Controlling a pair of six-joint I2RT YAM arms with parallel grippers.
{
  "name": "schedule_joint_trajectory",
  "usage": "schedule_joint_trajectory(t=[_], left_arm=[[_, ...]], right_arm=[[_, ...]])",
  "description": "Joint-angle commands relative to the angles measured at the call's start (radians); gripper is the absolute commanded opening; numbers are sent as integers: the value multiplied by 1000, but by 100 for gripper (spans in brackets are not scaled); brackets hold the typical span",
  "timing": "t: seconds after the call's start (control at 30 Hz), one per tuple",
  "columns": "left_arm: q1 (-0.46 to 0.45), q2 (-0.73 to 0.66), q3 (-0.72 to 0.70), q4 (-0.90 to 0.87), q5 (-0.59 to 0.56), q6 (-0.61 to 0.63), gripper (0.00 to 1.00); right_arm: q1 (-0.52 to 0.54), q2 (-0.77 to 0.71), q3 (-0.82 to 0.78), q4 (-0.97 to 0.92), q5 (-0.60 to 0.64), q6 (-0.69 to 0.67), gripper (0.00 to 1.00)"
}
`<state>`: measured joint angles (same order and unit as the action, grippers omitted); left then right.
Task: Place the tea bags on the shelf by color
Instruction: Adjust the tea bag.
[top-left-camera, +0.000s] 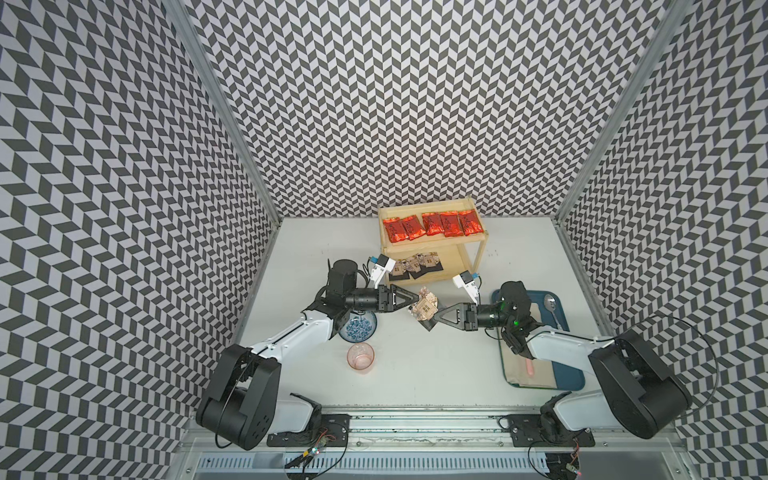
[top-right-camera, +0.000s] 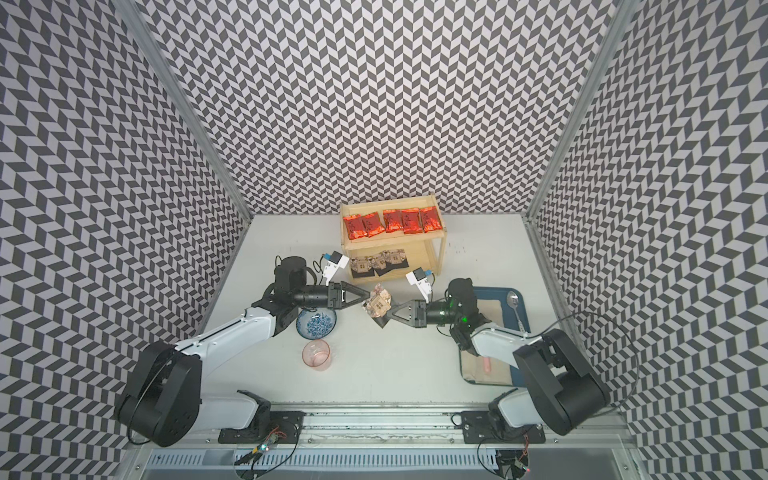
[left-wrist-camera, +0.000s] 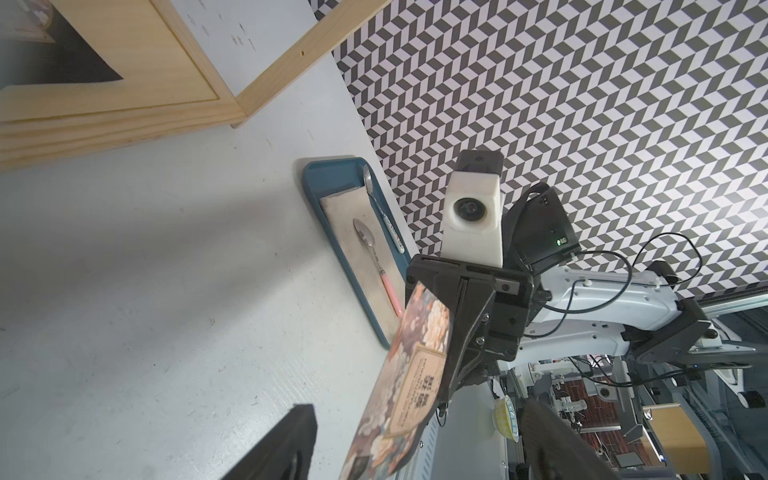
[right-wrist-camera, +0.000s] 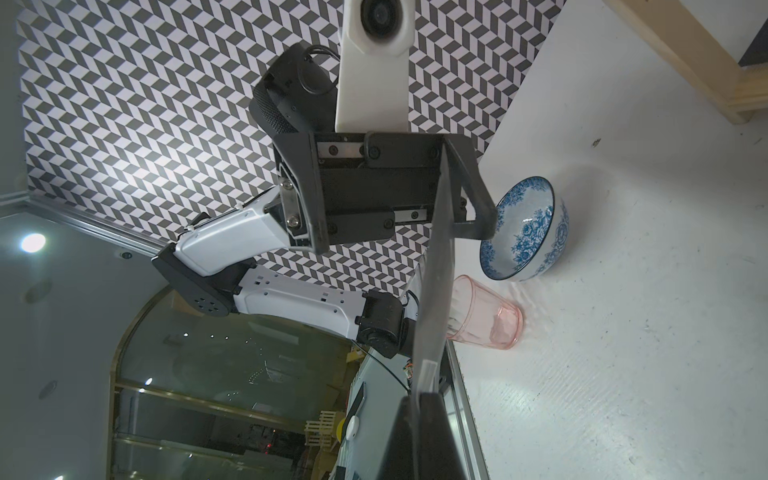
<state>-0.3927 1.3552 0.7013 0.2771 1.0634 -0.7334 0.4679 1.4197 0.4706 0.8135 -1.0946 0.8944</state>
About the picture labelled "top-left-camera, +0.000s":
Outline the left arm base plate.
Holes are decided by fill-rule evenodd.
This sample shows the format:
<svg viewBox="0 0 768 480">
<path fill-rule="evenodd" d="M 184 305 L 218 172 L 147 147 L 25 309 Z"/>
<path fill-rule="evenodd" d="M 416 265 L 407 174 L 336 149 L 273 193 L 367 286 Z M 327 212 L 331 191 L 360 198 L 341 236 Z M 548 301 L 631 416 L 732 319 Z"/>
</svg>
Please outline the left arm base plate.
<svg viewBox="0 0 768 480">
<path fill-rule="evenodd" d="M 352 417 L 348 414 L 321 414 L 310 420 L 305 431 L 269 434 L 267 446 L 308 448 L 324 439 L 326 447 L 345 447 L 349 441 L 351 419 Z"/>
</svg>

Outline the black tea bag house print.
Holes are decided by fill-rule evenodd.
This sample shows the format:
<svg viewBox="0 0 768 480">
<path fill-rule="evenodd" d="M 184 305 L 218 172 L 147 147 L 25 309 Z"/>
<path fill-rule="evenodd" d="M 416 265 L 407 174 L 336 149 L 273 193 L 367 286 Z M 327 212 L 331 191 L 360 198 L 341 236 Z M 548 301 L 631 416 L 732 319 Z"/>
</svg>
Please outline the black tea bag house print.
<svg viewBox="0 0 768 480">
<path fill-rule="evenodd" d="M 420 253 L 418 255 L 424 272 L 431 273 L 443 270 L 441 260 L 436 252 Z"/>
<path fill-rule="evenodd" d="M 418 292 L 418 300 L 409 307 L 409 310 L 417 321 L 430 321 L 439 310 L 438 298 L 428 288 L 422 287 Z"/>
<path fill-rule="evenodd" d="M 419 278 L 424 274 L 423 267 L 420 262 L 419 255 L 412 255 L 403 260 L 406 272 L 412 278 Z"/>
<path fill-rule="evenodd" d="M 407 262 L 405 260 L 397 260 L 393 269 L 389 272 L 389 280 L 391 282 L 408 280 L 410 273 L 407 269 Z"/>
</svg>

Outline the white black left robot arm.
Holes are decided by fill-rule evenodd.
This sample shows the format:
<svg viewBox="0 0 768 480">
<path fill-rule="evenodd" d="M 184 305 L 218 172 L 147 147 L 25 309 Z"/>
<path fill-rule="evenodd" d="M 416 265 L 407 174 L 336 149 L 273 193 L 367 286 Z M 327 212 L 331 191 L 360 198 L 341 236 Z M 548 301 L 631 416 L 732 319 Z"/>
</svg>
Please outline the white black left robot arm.
<svg viewBox="0 0 768 480">
<path fill-rule="evenodd" d="M 349 259 L 330 264 L 326 284 L 295 323 L 252 346 L 232 344 L 222 351 L 195 413 L 217 447 L 251 450 L 271 435 L 309 445 L 321 437 L 322 406 L 280 393 L 283 364 L 331 340 L 353 312 L 390 313 L 419 300 L 411 291 L 382 283 L 394 270 L 394 259 L 381 254 L 370 261 L 368 269 Z"/>
</svg>

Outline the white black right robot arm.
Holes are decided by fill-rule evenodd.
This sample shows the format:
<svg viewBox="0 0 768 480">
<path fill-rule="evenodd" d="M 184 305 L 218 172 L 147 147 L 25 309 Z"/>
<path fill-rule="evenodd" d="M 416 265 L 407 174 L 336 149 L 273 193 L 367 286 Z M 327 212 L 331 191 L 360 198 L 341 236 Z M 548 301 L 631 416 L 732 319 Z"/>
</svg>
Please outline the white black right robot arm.
<svg viewBox="0 0 768 480">
<path fill-rule="evenodd" d="M 596 378 L 598 389 L 566 392 L 540 409 L 539 430 L 551 444 L 594 428 L 623 428 L 650 439 L 692 405 L 682 381 L 634 330 L 585 337 L 556 329 L 531 313 L 524 284 L 507 281 L 496 302 L 462 302 L 436 312 L 436 321 L 462 331 L 493 328 L 518 356 L 569 366 Z"/>
</svg>

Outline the red tea bag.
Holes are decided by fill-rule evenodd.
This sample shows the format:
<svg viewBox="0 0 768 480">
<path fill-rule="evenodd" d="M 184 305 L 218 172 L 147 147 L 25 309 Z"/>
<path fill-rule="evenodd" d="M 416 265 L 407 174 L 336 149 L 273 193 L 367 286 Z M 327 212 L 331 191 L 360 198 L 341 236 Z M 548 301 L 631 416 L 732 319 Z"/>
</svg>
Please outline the red tea bag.
<svg viewBox="0 0 768 480">
<path fill-rule="evenodd" d="M 409 240 L 413 241 L 426 235 L 426 230 L 417 215 L 404 217 L 401 222 Z"/>
<path fill-rule="evenodd" d="M 444 233 L 441 215 L 438 212 L 425 212 L 421 215 L 421 218 L 427 236 L 436 236 Z"/>
<path fill-rule="evenodd" d="M 476 210 L 472 209 L 460 211 L 458 216 L 462 231 L 465 236 L 471 236 L 484 232 L 484 228 Z"/>
<path fill-rule="evenodd" d="M 382 225 L 390 243 L 395 244 L 409 239 L 401 218 L 386 218 L 382 221 Z"/>
<path fill-rule="evenodd" d="M 442 233 L 446 238 L 461 237 L 464 235 L 460 216 L 457 211 L 440 212 L 439 219 Z"/>
</svg>

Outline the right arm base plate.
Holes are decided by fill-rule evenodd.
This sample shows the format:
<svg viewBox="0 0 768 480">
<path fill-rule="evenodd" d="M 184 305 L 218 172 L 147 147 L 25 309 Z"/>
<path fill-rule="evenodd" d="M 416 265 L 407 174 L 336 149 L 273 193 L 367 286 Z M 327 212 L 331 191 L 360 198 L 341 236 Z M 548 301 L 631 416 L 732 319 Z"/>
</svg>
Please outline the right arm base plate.
<svg viewBox="0 0 768 480">
<path fill-rule="evenodd" d="M 595 447 L 591 432 L 571 431 L 551 415 L 511 414 L 504 417 L 515 447 Z"/>
</svg>

